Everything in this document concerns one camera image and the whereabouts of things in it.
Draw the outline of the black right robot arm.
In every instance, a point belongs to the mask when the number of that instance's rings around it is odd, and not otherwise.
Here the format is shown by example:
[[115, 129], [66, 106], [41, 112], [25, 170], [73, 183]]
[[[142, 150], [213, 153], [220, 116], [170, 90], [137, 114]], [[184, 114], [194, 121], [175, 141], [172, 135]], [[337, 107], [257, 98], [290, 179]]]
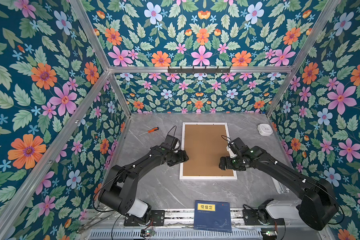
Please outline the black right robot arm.
[[240, 138], [228, 142], [229, 157], [221, 157], [221, 170], [262, 171], [291, 190], [302, 202], [297, 205], [301, 220], [314, 230], [321, 231], [340, 210], [332, 185], [326, 180], [315, 180], [283, 164], [261, 147], [249, 148]]

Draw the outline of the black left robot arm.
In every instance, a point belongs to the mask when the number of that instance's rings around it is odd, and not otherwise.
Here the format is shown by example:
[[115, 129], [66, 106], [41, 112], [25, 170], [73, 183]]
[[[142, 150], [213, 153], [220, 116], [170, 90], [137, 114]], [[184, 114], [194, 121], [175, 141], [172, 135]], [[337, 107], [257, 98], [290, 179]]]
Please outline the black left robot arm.
[[149, 215], [150, 205], [136, 198], [139, 181], [156, 167], [172, 167], [188, 160], [186, 151], [181, 150], [181, 141], [167, 135], [163, 143], [151, 147], [135, 162], [113, 166], [98, 192], [98, 201], [121, 215], [142, 219]]

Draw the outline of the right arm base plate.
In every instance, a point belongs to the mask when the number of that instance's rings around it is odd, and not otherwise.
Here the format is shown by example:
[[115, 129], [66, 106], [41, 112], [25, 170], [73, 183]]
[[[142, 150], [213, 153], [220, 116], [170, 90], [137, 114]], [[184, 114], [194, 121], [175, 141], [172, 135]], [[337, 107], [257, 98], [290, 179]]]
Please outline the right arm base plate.
[[265, 210], [257, 210], [244, 206], [242, 210], [243, 219], [248, 226], [284, 226], [285, 221], [283, 219], [273, 219], [269, 214], [266, 214]]

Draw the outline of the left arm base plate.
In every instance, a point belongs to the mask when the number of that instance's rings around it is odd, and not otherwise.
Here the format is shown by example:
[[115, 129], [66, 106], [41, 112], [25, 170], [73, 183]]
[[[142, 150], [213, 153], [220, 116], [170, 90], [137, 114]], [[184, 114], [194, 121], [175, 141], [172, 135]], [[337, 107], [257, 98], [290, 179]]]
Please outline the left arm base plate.
[[124, 220], [124, 227], [162, 227], [165, 221], [165, 210], [151, 210], [151, 216], [147, 222], [144, 223], [143, 219], [137, 218], [133, 215], [126, 215]]

